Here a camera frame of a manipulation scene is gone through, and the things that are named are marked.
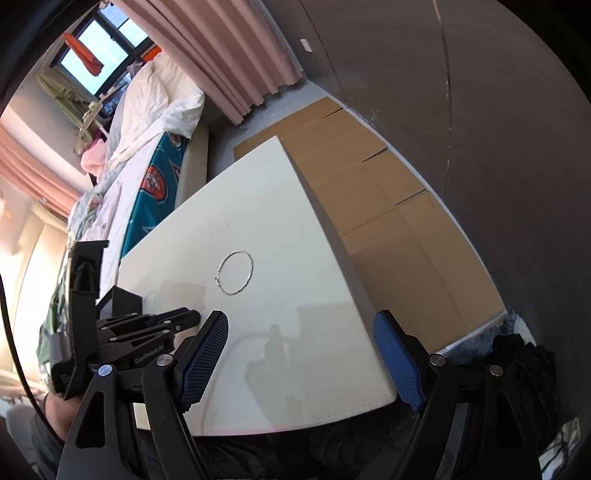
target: white duvet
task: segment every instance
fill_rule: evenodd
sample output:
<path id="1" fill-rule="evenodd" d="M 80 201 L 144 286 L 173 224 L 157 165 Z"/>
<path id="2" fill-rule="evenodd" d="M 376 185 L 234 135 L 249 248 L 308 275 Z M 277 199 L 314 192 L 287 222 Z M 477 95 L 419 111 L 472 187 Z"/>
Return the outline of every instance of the white duvet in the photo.
<path id="1" fill-rule="evenodd" d="M 112 170 L 163 132 L 191 138 L 205 102 L 195 85 L 164 52 L 149 61 L 127 88 L 121 140 L 108 161 Z"/>

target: blue gripper pad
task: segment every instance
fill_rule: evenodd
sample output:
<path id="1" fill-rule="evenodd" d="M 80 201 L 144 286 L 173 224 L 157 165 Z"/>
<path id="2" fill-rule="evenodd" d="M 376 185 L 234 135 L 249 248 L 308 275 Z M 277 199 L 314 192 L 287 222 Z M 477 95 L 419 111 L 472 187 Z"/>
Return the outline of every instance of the blue gripper pad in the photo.
<path id="1" fill-rule="evenodd" d="M 189 411 L 191 405 L 198 403 L 203 397 L 213 369 L 228 341 L 228 330 L 228 317 L 221 313 L 184 369 L 178 399 L 182 413 Z"/>
<path id="2" fill-rule="evenodd" d="M 421 375 L 402 339 L 382 312 L 374 317 L 374 342 L 400 399 L 414 411 L 420 411 L 427 401 L 421 389 Z"/>

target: black cable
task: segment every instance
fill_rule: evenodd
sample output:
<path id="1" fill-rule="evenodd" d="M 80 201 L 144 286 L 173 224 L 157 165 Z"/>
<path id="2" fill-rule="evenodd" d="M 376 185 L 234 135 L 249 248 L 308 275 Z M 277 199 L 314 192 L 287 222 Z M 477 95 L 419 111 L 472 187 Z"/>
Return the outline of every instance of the black cable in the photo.
<path id="1" fill-rule="evenodd" d="M 33 392 L 29 387 L 29 383 L 25 377 L 25 373 L 22 370 L 21 361 L 18 359 L 17 346 L 14 343 L 14 337 L 12 335 L 12 327 L 10 325 L 10 319 L 8 317 L 8 302 L 6 301 L 6 292 L 4 291 L 4 282 L 2 281 L 2 275 L 0 275 L 0 312 L 2 312 L 2 322 L 4 324 L 4 333 L 6 333 L 6 340 L 8 341 L 8 348 L 10 349 L 10 356 L 14 362 L 14 367 L 17 369 L 18 379 L 21 381 L 21 385 L 27 394 L 27 398 L 31 405 L 35 409 L 37 415 L 41 421 L 45 424 L 47 430 L 55 437 L 55 439 L 61 444 L 61 439 L 58 437 L 56 431 L 49 425 L 47 417 L 41 411 L 41 407 L 37 403 L 37 400 L 33 396 Z"/>

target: window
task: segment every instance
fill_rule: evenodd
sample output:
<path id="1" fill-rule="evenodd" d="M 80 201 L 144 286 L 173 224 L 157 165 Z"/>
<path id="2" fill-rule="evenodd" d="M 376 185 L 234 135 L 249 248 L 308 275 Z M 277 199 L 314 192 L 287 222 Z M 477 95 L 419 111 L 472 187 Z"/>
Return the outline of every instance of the window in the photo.
<path id="1" fill-rule="evenodd" d="M 103 63 L 101 73 L 93 76 L 66 45 L 58 52 L 53 64 L 62 65 L 84 88 L 97 96 L 121 84 L 127 66 L 140 60 L 153 45 L 146 33 L 112 4 L 95 8 L 73 35 Z"/>

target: gray floor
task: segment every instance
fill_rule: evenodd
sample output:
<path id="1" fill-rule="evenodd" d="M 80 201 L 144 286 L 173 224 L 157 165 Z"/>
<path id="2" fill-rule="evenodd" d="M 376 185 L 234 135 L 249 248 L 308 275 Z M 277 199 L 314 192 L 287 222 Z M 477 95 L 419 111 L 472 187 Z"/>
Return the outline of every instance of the gray floor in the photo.
<path id="1" fill-rule="evenodd" d="M 327 93 L 323 89 L 305 81 L 253 107 L 240 125 L 226 128 L 212 141 L 207 161 L 207 180 L 217 177 L 234 163 L 235 146 L 325 96 Z"/>

